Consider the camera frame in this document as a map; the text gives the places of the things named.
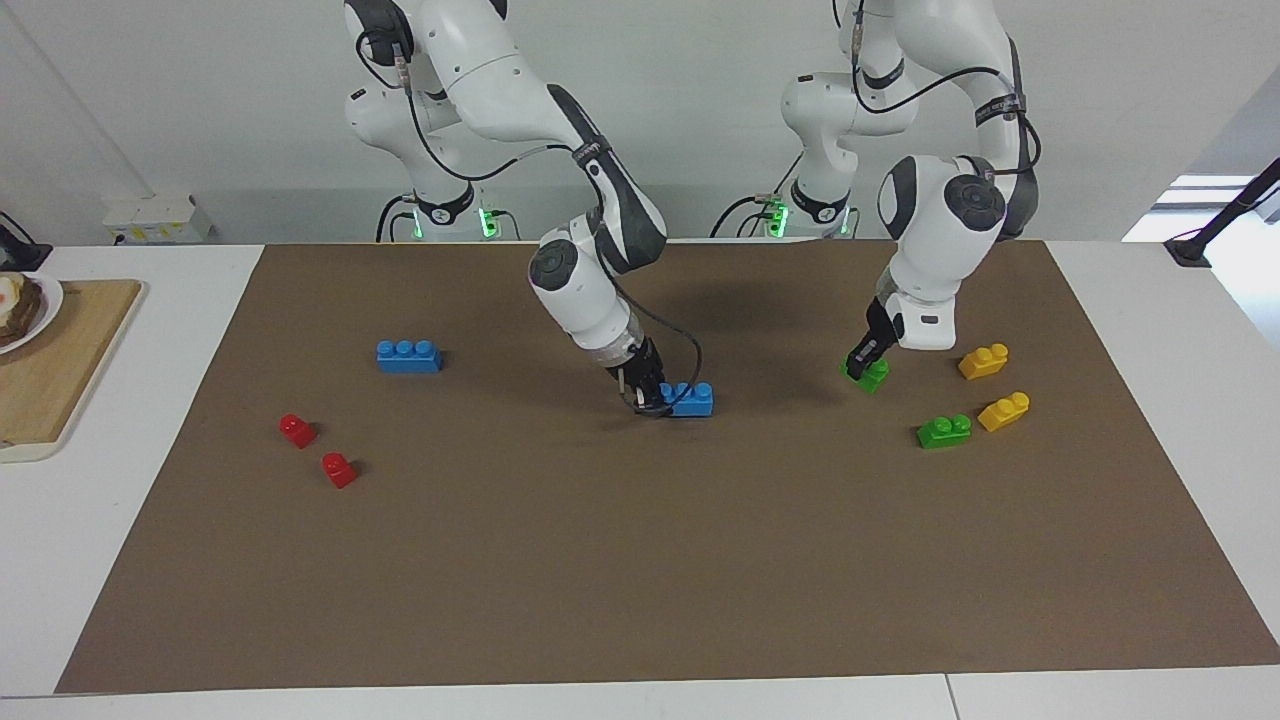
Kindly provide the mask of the wooden cutting board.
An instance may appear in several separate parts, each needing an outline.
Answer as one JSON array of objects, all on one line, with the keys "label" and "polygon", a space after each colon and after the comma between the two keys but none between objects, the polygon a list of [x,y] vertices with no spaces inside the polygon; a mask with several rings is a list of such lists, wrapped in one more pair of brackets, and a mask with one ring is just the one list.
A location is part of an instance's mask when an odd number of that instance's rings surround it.
[{"label": "wooden cutting board", "polygon": [[51,457],[69,438],[146,295],[133,278],[60,282],[52,323],[0,356],[0,464]]}]

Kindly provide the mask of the white power strip box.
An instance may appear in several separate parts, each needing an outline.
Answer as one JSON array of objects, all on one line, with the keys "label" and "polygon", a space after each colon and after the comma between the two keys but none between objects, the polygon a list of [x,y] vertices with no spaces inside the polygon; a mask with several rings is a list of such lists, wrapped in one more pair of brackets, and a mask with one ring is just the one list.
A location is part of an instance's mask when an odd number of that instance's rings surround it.
[{"label": "white power strip box", "polygon": [[184,193],[114,202],[102,227],[115,245],[204,243],[212,233],[209,215]]}]

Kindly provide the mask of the brown paper table mat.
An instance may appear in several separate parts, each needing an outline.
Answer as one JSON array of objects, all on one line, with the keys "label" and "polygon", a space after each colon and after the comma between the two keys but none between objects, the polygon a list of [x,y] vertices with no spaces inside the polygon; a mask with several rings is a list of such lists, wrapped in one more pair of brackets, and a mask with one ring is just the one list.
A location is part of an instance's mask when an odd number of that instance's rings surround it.
[{"label": "brown paper table mat", "polygon": [[[264,250],[58,689],[1280,662],[1047,247],[996,249],[959,348],[892,354],[868,395],[840,368],[890,254],[669,247],[627,287],[701,338],[716,407],[655,420],[534,299],[527,247]],[[442,370],[381,372],[383,340]],[[919,445],[959,414],[966,443]]]}]

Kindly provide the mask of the black clamp stand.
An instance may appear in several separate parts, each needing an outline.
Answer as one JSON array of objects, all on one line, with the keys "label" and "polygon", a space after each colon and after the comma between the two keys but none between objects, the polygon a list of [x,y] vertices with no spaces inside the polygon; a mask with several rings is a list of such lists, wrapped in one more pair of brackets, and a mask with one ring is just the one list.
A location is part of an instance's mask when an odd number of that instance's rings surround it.
[{"label": "black clamp stand", "polygon": [[1226,204],[1206,225],[1188,231],[1164,241],[1164,247],[1179,266],[1211,269],[1206,258],[1210,243],[1216,240],[1233,222],[1253,211],[1272,196],[1280,193],[1280,156],[1276,156],[1258,173],[1229,204]]}]

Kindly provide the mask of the white plate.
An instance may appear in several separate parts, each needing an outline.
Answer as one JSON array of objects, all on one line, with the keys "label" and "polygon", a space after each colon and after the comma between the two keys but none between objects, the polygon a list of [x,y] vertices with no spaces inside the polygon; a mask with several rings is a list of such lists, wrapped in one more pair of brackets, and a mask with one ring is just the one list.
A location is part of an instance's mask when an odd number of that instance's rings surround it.
[{"label": "white plate", "polygon": [[0,343],[0,356],[13,352],[38,337],[58,316],[64,301],[65,293],[59,279],[42,272],[22,272],[20,274],[40,287],[41,299],[28,332],[20,338]]}]

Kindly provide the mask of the toast with fried egg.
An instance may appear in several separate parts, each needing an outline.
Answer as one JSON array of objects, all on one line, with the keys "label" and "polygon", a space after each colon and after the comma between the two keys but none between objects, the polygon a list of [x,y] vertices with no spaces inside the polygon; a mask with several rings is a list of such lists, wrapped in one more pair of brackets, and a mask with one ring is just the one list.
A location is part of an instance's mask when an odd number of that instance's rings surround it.
[{"label": "toast with fried egg", "polygon": [[0,347],[31,333],[44,291],[37,281],[19,272],[0,272]]}]

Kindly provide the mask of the black desk mount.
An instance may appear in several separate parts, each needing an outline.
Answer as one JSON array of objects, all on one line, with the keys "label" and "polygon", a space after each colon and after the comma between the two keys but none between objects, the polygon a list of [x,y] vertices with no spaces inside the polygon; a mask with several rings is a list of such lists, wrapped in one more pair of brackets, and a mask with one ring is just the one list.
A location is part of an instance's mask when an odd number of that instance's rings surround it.
[{"label": "black desk mount", "polygon": [[36,272],[52,252],[8,213],[0,211],[0,272]]}]

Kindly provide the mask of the yellow two-stud toy brick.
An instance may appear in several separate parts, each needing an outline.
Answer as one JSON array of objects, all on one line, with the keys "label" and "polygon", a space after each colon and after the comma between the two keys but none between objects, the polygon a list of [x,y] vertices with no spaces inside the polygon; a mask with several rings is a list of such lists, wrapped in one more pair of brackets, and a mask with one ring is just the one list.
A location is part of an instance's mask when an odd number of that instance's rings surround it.
[{"label": "yellow two-stud toy brick", "polygon": [[974,380],[1001,372],[1009,359],[1010,350],[1006,345],[992,343],[966,354],[957,364],[957,369],[966,380]]},{"label": "yellow two-stud toy brick", "polygon": [[986,406],[979,413],[978,421],[986,430],[996,432],[1021,419],[1029,409],[1030,397],[1016,391]]}]

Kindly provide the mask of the blue three-stud toy brick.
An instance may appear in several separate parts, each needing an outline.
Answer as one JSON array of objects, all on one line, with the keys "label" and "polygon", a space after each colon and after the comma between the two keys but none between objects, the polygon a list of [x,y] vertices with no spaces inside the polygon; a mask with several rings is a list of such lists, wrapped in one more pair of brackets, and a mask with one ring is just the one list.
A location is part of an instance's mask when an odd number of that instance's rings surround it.
[{"label": "blue three-stud toy brick", "polygon": [[714,410],[714,391],[710,383],[660,383],[663,402],[669,406],[669,415],[676,418],[710,416]]},{"label": "blue three-stud toy brick", "polygon": [[443,366],[442,354],[430,340],[383,340],[376,346],[375,360],[388,374],[435,374]]}]

